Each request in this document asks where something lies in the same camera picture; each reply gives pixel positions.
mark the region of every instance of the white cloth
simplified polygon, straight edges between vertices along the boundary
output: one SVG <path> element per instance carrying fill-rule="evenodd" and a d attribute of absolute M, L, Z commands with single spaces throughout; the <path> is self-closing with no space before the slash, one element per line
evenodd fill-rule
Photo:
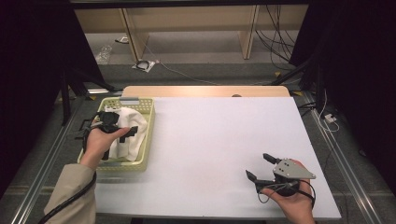
<path fill-rule="evenodd" d="M 135 161 L 143 139 L 146 136 L 148 123 L 142 114 L 132 108 L 121 107 L 120 111 L 115 111 L 115 113 L 120 115 L 118 122 L 120 128 L 134 126 L 138 128 L 134 136 L 125 138 L 124 143 L 121 143 L 120 139 L 116 139 L 111 144 L 108 157 L 111 159 L 124 157 L 128 161 Z"/>

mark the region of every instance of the beige sleeve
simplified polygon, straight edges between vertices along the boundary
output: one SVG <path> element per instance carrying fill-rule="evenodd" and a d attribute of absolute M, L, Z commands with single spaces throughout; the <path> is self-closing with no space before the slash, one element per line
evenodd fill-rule
<path fill-rule="evenodd" d="M 44 209 L 47 214 L 87 186 L 94 170 L 81 164 L 69 164 L 64 167 L 55 190 Z M 87 193 L 56 214 L 47 223 L 95 223 L 96 204 L 93 186 Z"/>

